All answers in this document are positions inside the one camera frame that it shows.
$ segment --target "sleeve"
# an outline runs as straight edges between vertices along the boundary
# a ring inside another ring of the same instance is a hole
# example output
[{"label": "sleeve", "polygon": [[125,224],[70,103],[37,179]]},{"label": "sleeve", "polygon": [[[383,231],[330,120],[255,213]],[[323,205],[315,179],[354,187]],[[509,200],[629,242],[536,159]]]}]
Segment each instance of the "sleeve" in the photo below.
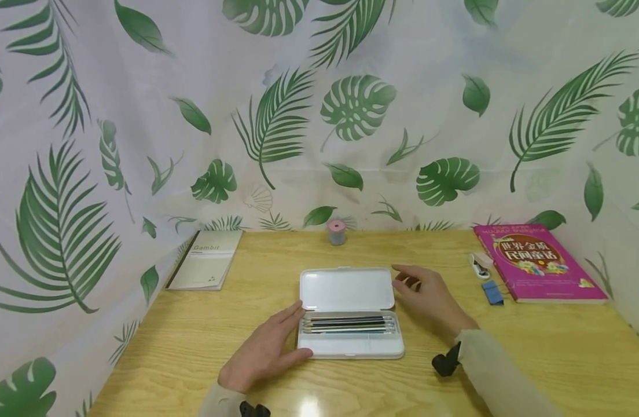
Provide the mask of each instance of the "sleeve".
[{"label": "sleeve", "polygon": [[516,368],[491,335],[482,330],[463,330],[456,342],[461,342],[459,362],[494,417],[563,415]]},{"label": "sleeve", "polygon": [[227,390],[215,382],[201,403],[199,417],[241,417],[240,405],[245,394]]}]

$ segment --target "white curtain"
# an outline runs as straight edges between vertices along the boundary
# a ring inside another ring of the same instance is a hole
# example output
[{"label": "white curtain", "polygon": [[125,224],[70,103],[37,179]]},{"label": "white curtain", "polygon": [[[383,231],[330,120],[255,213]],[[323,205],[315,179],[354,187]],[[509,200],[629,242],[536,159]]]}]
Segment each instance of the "white curtain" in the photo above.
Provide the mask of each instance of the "white curtain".
[{"label": "white curtain", "polygon": [[193,230],[334,218],[540,221],[639,333],[639,0],[0,0],[0,416],[83,415]]}]

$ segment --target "wooden desk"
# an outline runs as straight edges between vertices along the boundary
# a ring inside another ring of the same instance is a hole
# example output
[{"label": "wooden desk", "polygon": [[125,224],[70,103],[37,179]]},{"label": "wooden desk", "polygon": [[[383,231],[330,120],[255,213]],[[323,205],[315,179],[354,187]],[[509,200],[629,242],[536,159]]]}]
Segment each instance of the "wooden desk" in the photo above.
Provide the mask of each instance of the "wooden desk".
[{"label": "wooden desk", "polygon": [[[298,298],[299,272],[393,262],[440,272],[461,306],[568,415],[639,416],[639,339],[614,308],[511,298],[489,306],[468,267],[467,253],[480,249],[469,231],[356,232],[342,247],[325,233],[245,233],[222,291],[160,294],[91,416],[195,416],[232,352]],[[435,376],[431,360],[447,345],[401,303],[397,312],[403,359],[309,361],[249,400],[275,417],[488,415],[465,374]]]}]

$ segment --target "spool of thread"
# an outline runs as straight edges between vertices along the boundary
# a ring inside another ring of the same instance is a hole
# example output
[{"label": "spool of thread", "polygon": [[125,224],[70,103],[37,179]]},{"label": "spool of thread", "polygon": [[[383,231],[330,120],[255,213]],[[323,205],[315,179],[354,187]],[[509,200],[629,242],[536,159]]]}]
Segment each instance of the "spool of thread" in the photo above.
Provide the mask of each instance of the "spool of thread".
[{"label": "spool of thread", "polygon": [[329,229],[329,242],[334,246],[341,246],[347,240],[345,237],[345,231],[347,227],[342,220],[329,221],[327,227]]}]

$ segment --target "hand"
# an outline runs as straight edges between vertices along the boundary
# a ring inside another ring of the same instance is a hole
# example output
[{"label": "hand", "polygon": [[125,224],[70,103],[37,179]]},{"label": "hand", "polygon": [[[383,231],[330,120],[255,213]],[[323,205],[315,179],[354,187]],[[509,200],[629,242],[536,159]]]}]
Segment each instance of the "hand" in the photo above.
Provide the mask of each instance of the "hand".
[{"label": "hand", "polygon": [[297,301],[264,321],[222,367],[220,386],[245,394],[255,382],[278,376],[313,355],[308,348],[283,353],[289,333],[303,317]]},{"label": "hand", "polygon": [[430,269],[416,265],[391,265],[398,275],[392,285],[412,310],[440,324],[454,339],[463,329],[478,329],[477,322],[463,311],[442,279]]}]

